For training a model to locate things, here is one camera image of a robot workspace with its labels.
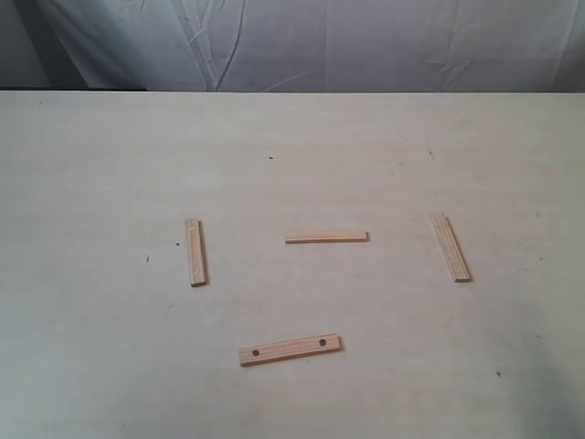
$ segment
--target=white table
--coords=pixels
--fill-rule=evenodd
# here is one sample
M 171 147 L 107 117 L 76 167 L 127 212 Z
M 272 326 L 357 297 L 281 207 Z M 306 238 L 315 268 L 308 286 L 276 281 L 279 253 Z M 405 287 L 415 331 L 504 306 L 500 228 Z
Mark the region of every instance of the white table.
M 585 95 L 3 91 L 0 134 L 0 437 L 585 434 Z

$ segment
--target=table surface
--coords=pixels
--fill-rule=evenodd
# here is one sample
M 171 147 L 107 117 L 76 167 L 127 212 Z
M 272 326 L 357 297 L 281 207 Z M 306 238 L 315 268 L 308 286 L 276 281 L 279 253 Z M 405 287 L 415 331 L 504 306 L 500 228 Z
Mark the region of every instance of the table surface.
M 2 91 L 0 134 L 1 437 L 585 437 L 585 95 Z

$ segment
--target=wooden stick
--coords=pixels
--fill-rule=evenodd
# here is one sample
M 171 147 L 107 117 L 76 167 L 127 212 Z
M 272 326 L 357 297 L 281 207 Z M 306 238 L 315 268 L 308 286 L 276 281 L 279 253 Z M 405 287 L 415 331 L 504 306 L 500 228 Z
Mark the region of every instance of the wooden stick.
M 299 338 L 268 345 L 252 346 L 239 350 L 240 366 L 253 366 L 281 359 L 296 359 L 308 355 L 324 354 L 341 349 L 337 334 Z
M 453 234 L 449 219 L 444 213 L 433 213 L 431 221 L 453 280 L 455 282 L 471 282 L 472 277 L 465 266 L 465 260 Z
M 365 230 L 323 230 L 299 231 L 284 235 L 287 244 L 308 244 L 319 242 L 366 242 Z
M 191 286 L 204 285 L 207 281 L 203 263 L 203 242 L 201 240 L 200 221 L 197 218 L 187 219 L 186 250 L 191 272 Z

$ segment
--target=white curtain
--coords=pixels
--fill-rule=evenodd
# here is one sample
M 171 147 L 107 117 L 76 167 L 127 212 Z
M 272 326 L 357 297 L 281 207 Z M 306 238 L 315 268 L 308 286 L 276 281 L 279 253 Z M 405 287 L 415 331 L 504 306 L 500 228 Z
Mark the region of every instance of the white curtain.
M 580 0 L 38 0 L 90 87 L 585 91 Z

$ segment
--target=wood grain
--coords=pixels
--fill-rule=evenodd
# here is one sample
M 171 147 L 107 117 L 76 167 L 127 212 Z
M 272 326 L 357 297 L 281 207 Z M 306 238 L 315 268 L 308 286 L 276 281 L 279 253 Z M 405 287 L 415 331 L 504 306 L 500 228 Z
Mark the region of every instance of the wood grain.
M 465 265 L 465 260 L 455 239 L 449 218 L 444 213 L 433 213 L 431 221 L 453 280 L 455 282 L 471 282 L 472 277 Z
M 203 262 L 203 241 L 201 240 L 200 220 L 187 219 L 186 225 L 186 250 L 189 259 L 189 271 L 191 273 L 191 286 L 204 285 L 207 282 L 205 264 Z
M 240 366 L 253 366 L 281 359 L 296 359 L 308 355 L 324 354 L 341 349 L 337 334 L 298 338 L 239 350 Z
M 284 235 L 284 242 L 287 244 L 366 241 L 368 241 L 368 236 L 365 230 L 298 231 Z

